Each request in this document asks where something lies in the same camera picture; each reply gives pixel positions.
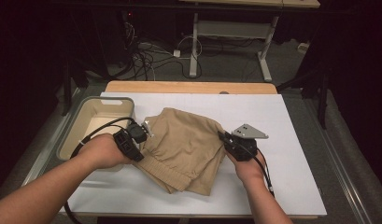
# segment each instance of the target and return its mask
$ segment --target beige pants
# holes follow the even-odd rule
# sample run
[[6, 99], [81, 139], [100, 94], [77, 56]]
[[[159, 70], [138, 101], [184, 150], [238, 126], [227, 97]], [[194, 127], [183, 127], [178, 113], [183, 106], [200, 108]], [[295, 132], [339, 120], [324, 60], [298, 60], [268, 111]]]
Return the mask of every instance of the beige pants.
[[141, 147], [144, 160], [134, 165], [173, 193], [187, 190], [209, 195], [225, 151], [224, 132], [213, 119], [165, 108], [146, 118], [154, 134]]

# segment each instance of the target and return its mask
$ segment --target white table surface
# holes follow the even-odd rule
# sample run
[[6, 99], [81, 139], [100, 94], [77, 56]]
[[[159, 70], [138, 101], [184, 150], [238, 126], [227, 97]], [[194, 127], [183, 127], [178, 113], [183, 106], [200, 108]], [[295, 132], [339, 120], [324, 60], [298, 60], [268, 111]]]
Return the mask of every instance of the white table surface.
[[[276, 200], [289, 216], [326, 216], [298, 137], [279, 94], [198, 94], [103, 92], [130, 97], [135, 118], [155, 116], [164, 107], [188, 111], [219, 122], [231, 132], [244, 123], [269, 135], [258, 148], [269, 165]], [[118, 172], [95, 171], [69, 199], [73, 212], [99, 216], [250, 216], [246, 192], [228, 158], [220, 165], [210, 196], [192, 192], [168, 194], [133, 165]]]

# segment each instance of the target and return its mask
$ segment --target forearm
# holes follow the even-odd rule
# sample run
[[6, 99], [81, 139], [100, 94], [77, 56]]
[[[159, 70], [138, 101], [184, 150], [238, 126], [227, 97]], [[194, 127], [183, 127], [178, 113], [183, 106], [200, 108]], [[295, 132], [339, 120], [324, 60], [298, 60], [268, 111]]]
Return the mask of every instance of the forearm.
[[292, 223], [276, 199], [267, 190], [263, 179], [244, 183], [252, 215], [256, 223]]
[[49, 223], [94, 167], [75, 157], [0, 201], [0, 223]]

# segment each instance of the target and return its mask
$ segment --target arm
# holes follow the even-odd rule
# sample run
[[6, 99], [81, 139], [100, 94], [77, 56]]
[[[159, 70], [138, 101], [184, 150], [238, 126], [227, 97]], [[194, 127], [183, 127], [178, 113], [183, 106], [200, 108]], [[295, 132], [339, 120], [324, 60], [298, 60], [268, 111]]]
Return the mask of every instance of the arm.
[[[237, 176], [246, 189], [255, 223], [292, 223], [266, 188], [263, 173], [258, 163], [254, 160], [237, 161], [231, 154], [227, 153], [227, 155], [234, 163]], [[257, 155], [257, 159], [264, 164], [261, 153]]]
[[129, 163], [111, 134], [94, 137], [79, 154], [0, 201], [0, 223], [49, 223], [96, 169]]

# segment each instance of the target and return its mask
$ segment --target khaki cloth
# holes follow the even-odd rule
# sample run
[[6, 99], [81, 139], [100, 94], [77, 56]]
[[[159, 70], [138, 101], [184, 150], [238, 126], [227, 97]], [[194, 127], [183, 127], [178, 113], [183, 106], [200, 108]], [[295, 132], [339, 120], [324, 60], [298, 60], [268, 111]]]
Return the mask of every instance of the khaki cloth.
[[154, 136], [141, 147], [144, 159], [134, 165], [159, 186], [209, 195], [222, 159], [224, 132], [213, 119], [165, 108], [159, 116], [146, 118]]

